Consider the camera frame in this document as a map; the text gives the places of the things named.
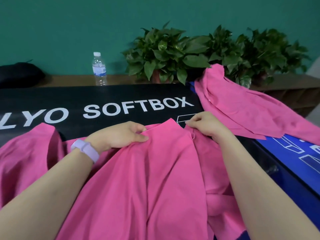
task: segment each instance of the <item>left hand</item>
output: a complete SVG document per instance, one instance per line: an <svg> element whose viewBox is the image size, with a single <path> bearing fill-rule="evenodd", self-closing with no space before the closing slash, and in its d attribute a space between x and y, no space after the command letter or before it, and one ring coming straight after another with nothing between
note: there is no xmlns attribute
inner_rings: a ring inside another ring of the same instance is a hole
<svg viewBox="0 0 320 240"><path fill-rule="evenodd" d="M146 130L144 125L128 121L98 130L88 136L85 141L90 142L100 154L110 148L122 148L130 145L132 142L147 141L149 139L147 136L136 133Z"/></svg>

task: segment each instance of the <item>hand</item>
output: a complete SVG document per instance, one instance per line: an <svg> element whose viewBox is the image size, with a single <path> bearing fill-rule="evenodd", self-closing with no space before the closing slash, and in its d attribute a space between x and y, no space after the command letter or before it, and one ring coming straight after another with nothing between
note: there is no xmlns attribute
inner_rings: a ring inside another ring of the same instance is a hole
<svg viewBox="0 0 320 240"><path fill-rule="evenodd" d="M211 136L216 142L219 137L230 135L231 131L225 127L212 113L201 112L186 121L186 125L198 129L202 134Z"/></svg>
<svg viewBox="0 0 320 240"><path fill-rule="evenodd" d="M149 139L147 136L136 133L146 130L144 125L128 121L98 130L88 136L85 141L90 142L100 154L110 148L122 148L130 145L132 142L147 141Z"/></svg>

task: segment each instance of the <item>bottle label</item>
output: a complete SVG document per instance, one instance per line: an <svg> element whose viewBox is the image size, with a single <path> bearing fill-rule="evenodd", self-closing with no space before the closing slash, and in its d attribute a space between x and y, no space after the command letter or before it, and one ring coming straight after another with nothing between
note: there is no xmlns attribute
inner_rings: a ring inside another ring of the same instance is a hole
<svg viewBox="0 0 320 240"><path fill-rule="evenodd" d="M92 67L95 76L105 76L107 74L106 67Z"/></svg>

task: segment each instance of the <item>black bag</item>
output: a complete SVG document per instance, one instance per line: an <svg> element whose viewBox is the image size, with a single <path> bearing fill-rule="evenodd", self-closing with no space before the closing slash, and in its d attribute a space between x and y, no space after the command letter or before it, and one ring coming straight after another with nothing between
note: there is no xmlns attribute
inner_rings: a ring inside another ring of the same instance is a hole
<svg viewBox="0 0 320 240"><path fill-rule="evenodd" d="M46 75L34 64L18 62L0 66L0 88L29 88Z"/></svg>

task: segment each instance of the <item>pink shirt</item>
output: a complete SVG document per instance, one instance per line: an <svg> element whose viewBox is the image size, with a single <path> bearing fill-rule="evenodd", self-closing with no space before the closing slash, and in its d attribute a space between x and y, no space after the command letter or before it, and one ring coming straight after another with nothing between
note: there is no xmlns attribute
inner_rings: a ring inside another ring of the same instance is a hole
<svg viewBox="0 0 320 240"><path fill-rule="evenodd" d="M170 119L144 143L102 153L56 239L236 239L245 230L219 146ZM61 160L62 142L40 124L0 148L0 207Z"/></svg>
<svg viewBox="0 0 320 240"><path fill-rule="evenodd" d="M320 128L280 101L242 87L226 77L222 65L207 68L194 83L205 111L212 112L235 135L265 139L284 134L320 145Z"/></svg>

